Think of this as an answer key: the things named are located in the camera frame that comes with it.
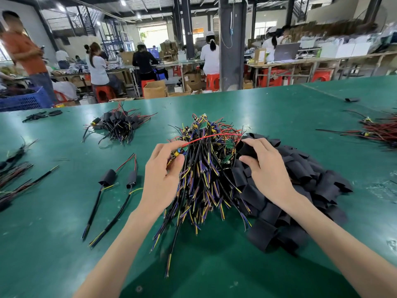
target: blue crate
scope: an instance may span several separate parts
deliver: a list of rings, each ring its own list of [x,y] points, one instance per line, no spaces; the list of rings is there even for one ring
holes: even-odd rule
[[[43,87],[34,87],[36,93],[0,98],[0,112],[51,108],[52,101]]]

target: man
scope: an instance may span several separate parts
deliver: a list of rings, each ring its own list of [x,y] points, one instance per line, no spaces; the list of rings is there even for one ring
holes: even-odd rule
[[[55,57],[60,69],[68,69],[70,67],[69,54],[65,50],[61,49],[55,52]]]
[[[52,87],[50,75],[42,60],[43,50],[37,47],[27,35],[23,34],[23,24],[19,16],[13,11],[3,11],[4,21],[8,25],[8,31],[2,35],[4,47],[13,61],[19,62],[35,86],[43,87],[48,97],[54,104],[57,98]]]

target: black sleeve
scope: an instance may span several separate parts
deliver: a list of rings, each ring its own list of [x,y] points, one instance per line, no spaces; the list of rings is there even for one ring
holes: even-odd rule
[[[148,51],[149,53],[149,58],[152,61],[153,65],[158,65],[158,60]]]
[[[138,63],[136,62],[136,52],[132,55],[132,65],[133,66],[139,66]]]

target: green tabletop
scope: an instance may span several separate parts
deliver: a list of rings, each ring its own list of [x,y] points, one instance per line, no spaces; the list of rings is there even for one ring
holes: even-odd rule
[[[119,184],[103,194],[86,242],[81,235],[87,223],[104,172],[116,169],[132,153],[137,154],[139,175],[156,143],[177,135],[170,125],[187,125],[191,114],[206,113],[210,120],[224,117],[245,130],[280,138],[282,143],[303,150],[325,168],[351,181],[354,193],[339,197],[349,222],[343,227],[371,249],[397,265],[397,185],[389,180],[397,174],[394,152],[382,152],[378,144],[352,137],[315,131],[316,128],[353,130],[360,126],[352,109],[372,118],[385,115],[372,106],[378,99],[395,102],[394,76],[365,80],[333,81],[205,95],[125,102],[125,109],[139,108],[143,114],[158,112],[135,132],[130,145],[100,145],[99,134],[81,143],[83,125],[115,107],[115,103],[64,108],[55,117],[22,123],[28,113],[0,113],[0,155],[22,144],[21,136],[33,144],[26,161],[35,166],[8,189],[34,178],[55,165],[60,167],[40,184],[21,194],[0,213],[0,297],[68,298],[83,282],[122,229],[128,214],[139,203],[134,195],[120,221],[93,249],[94,239],[117,213],[126,198],[127,164],[119,173]],[[364,89],[363,84],[383,84]],[[347,104],[349,92],[362,102]],[[282,249],[262,253],[244,233],[234,210],[221,221],[218,211],[208,215],[196,237],[189,223],[180,230],[172,255],[170,277],[164,279],[167,248],[174,228],[149,254],[151,237],[161,225],[159,218],[141,249],[125,282],[121,297],[357,297],[340,272],[311,241],[293,257]]]

